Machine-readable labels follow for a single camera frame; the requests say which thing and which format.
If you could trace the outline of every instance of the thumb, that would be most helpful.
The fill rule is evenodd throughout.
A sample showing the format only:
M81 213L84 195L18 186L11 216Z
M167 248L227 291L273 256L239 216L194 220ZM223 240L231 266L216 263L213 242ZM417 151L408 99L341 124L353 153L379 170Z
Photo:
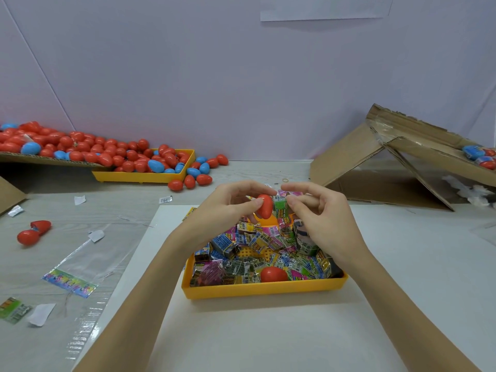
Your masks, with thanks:
M300 218L304 223L310 219L313 215L315 215L307 206L302 203L297 196L288 195L286 196L286 201L288 205L293 209L298 218Z
M236 209L239 211L240 215L252 215L256 212L263 204L263 198L257 198L255 200L247 201L245 203L236 205Z

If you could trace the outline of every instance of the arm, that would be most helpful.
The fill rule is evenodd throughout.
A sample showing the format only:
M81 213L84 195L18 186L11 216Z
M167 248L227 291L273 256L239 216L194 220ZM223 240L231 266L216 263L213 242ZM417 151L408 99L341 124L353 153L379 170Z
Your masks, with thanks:
M288 204L313 241L355 280L409 371L479 371L375 259L343 194L308 182L281 188L310 194L288 196Z
M255 181L222 184L165 240L145 273L74 372L142 371L148 365L177 279L188 257L253 213L276 191Z

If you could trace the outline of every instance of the yellow tray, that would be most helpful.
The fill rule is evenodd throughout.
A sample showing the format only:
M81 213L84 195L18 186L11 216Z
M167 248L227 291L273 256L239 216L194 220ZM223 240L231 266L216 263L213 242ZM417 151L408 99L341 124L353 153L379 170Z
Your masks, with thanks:
M104 181L124 181L124 182L162 182L168 183L172 180L184 181L186 177L186 169L195 161L195 151L187 149L177 149L176 152L189 154L189 159L184 165L183 170L179 174L152 174L140 172L114 172L114 171L93 171L93 176L100 182Z
M262 226L271 226L277 223L277 219L274 216L267 220L259 218L257 218L257 220L261 223ZM267 258L267 255L270 253L272 253L271 250L264 250L262 251L261 255ZM241 251L238 253L238 255L260 257L257 252L255 252L248 246L241 247ZM343 287L344 282L346 282L346 280L348 279L348 275L344 273L343 278L189 287L189 281L193 276L194 266L195 255L192 254L186 262L186 269L184 270L183 281L181 282L181 288L184 291L184 295L186 295L188 299L225 298L232 296L339 290Z

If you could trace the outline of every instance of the hand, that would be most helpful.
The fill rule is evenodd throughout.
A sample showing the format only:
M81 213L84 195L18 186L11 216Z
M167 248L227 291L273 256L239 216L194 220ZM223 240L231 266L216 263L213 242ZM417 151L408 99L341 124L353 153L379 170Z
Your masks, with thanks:
M198 247L236 225L242 216L256 224L253 213L264 201L261 198L249 200L246 196L256 198L262 193L270 196L277 194L271 187L253 180L220 184L176 230L181 231L189 244L198 250Z
M307 228L308 236L344 270L371 255L344 194L312 182L290 182L282 190L306 193L286 200Z

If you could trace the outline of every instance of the white paper on wall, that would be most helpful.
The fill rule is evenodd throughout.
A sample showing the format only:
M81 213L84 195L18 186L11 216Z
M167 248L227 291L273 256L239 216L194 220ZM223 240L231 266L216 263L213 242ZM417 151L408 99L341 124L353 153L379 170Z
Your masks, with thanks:
M260 21L382 18L393 0L260 0Z

